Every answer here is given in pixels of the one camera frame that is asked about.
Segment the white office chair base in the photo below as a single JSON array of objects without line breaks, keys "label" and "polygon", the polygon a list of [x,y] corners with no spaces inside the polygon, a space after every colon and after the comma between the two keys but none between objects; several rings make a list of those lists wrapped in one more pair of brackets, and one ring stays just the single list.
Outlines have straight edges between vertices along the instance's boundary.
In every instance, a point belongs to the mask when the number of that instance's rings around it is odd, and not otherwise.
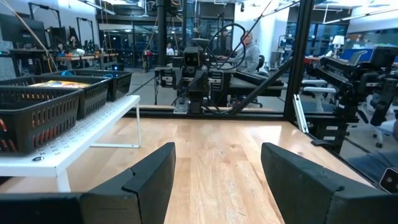
[{"label": "white office chair base", "polygon": [[350,126],[345,139],[365,151],[397,149],[398,141],[393,137],[395,121],[385,121],[380,126],[372,126],[370,123]]}]

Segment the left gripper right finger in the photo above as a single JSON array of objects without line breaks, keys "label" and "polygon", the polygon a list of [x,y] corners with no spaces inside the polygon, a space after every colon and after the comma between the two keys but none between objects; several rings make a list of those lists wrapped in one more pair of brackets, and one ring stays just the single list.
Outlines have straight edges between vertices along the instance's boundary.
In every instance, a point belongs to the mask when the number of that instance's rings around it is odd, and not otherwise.
[{"label": "left gripper right finger", "polygon": [[344,186],[331,171],[286,149],[265,142],[261,163],[285,224],[325,224],[331,199]]}]

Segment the wooden workbench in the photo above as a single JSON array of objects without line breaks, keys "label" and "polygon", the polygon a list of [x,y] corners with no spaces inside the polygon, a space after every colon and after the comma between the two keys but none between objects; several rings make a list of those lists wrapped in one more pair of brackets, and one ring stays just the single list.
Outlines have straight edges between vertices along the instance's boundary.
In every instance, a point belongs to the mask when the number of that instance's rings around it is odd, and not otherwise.
[{"label": "wooden workbench", "polygon": [[86,54],[76,57],[67,55],[66,57],[57,57],[56,61],[65,66],[67,70],[76,69],[77,66],[105,70],[117,63],[118,56],[118,53]]}]

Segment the white desk lamp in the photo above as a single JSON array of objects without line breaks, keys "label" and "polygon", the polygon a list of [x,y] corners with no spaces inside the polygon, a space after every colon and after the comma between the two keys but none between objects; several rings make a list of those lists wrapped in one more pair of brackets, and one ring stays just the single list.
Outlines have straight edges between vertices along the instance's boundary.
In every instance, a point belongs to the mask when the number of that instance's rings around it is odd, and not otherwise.
[{"label": "white desk lamp", "polygon": [[340,51],[343,48],[344,44],[345,44],[345,36],[343,36],[343,35],[334,36],[333,42],[332,42],[333,49],[334,49],[334,53],[333,53],[334,58],[339,57]]}]

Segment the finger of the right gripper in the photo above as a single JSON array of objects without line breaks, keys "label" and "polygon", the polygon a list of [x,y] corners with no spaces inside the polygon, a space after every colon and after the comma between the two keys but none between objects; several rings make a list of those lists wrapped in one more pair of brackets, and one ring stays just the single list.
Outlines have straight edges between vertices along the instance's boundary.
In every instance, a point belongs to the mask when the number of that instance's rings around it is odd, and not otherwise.
[{"label": "finger of the right gripper", "polygon": [[223,89],[224,73],[210,73],[208,81],[211,91],[221,91]]},{"label": "finger of the right gripper", "polygon": [[175,72],[161,72],[160,73],[160,85],[163,88],[176,89]]}]

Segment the dark monitor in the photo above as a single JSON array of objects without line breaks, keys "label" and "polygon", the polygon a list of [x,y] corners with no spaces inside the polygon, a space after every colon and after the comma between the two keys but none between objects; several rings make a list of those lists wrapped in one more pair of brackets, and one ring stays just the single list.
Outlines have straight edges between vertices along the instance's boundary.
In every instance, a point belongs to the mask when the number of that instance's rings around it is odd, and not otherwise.
[{"label": "dark monitor", "polygon": [[[43,22],[23,18],[24,22],[46,47],[47,40]],[[22,48],[24,44],[32,44],[41,48],[37,39],[16,16],[0,14],[0,40],[12,42],[15,48]]]}]

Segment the silver aluminium post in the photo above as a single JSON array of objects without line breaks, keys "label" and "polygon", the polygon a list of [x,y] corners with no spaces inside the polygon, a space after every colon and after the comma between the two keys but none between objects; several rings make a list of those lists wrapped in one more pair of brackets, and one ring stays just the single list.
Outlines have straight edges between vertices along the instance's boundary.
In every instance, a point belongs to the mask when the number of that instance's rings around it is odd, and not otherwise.
[{"label": "silver aluminium post", "polygon": [[298,94],[293,95],[293,104],[299,130],[305,134],[309,133],[302,102]]}]

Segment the white chair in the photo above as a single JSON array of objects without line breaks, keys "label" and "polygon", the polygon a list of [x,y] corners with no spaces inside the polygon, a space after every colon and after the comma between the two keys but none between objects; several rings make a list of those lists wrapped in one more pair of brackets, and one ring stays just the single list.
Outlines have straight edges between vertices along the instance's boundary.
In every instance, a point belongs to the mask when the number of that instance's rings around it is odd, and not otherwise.
[{"label": "white chair", "polygon": [[325,97],[323,95],[325,93],[336,93],[336,90],[332,87],[329,87],[327,81],[325,80],[303,80],[302,85],[303,91],[311,92],[315,95],[316,110],[318,112],[324,112],[323,100]]}]

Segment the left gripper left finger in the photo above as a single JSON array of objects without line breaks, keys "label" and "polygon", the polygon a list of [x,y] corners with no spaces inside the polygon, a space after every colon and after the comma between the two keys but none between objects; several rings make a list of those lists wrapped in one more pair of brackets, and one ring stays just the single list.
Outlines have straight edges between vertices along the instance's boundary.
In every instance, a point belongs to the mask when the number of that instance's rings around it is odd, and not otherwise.
[{"label": "left gripper left finger", "polygon": [[83,223],[164,224],[175,163],[175,144],[168,142],[83,194]]}]

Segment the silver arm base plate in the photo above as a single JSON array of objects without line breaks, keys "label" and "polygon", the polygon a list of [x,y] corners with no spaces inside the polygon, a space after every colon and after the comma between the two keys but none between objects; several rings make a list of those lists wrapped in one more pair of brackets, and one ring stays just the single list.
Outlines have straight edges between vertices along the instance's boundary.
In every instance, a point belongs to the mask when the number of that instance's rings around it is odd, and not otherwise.
[{"label": "silver arm base plate", "polygon": [[189,111],[189,105],[189,100],[179,99],[175,104],[174,114],[187,114]]}]

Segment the black pillar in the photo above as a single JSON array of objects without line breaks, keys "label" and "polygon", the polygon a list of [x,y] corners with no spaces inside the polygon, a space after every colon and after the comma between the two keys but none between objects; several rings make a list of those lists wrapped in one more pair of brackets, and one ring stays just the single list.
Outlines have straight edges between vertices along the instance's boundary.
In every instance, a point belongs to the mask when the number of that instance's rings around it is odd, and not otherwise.
[{"label": "black pillar", "polygon": [[166,51],[166,39],[167,39],[167,16],[165,0],[157,0],[157,18],[158,18],[158,38],[159,38],[159,65],[161,67],[167,64],[167,51]]}]

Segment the black desk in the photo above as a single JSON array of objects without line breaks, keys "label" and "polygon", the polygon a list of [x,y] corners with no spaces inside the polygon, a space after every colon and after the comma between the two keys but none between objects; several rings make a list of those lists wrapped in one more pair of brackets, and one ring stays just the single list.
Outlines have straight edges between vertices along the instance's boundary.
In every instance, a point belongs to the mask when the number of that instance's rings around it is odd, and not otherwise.
[{"label": "black desk", "polygon": [[16,77],[41,75],[58,70],[53,51],[39,49],[11,49],[9,51]]}]

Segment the black smartphone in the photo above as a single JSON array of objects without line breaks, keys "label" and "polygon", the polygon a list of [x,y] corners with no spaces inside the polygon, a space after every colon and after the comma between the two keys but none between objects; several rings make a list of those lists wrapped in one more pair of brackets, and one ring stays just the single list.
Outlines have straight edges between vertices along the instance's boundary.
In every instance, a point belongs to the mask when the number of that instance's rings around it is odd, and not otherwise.
[{"label": "black smartphone", "polygon": [[387,168],[379,182],[382,189],[390,194],[398,194],[398,171]]}]

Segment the black plastic basket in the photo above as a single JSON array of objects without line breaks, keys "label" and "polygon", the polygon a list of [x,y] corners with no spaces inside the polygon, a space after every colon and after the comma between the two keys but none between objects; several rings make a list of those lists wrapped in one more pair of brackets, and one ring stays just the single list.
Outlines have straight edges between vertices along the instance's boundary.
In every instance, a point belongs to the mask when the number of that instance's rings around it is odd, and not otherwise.
[{"label": "black plastic basket", "polygon": [[83,93],[80,94],[80,101],[77,112],[77,120],[81,120],[106,104],[108,86],[111,82],[111,79],[83,76],[32,75],[27,77],[13,78],[9,80],[1,80],[0,85],[31,86],[49,81],[87,84],[87,86],[85,87],[78,87],[78,89],[83,90]]},{"label": "black plastic basket", "polygon": [[0,156],[30,154],[73,128],[81,89],[0,86]]},{"label": "black plastic basket", "polygon": [[[132,72],[114,71],[114,70],[93,70],[93,69],[72,69],[68,70],[75,74],[75,76],[83,77],[106,77],[111,81],[108,87],[108,101],[116,101],[129,93]],[[44,73],[44,75],[61,75],[61,72]]]}]

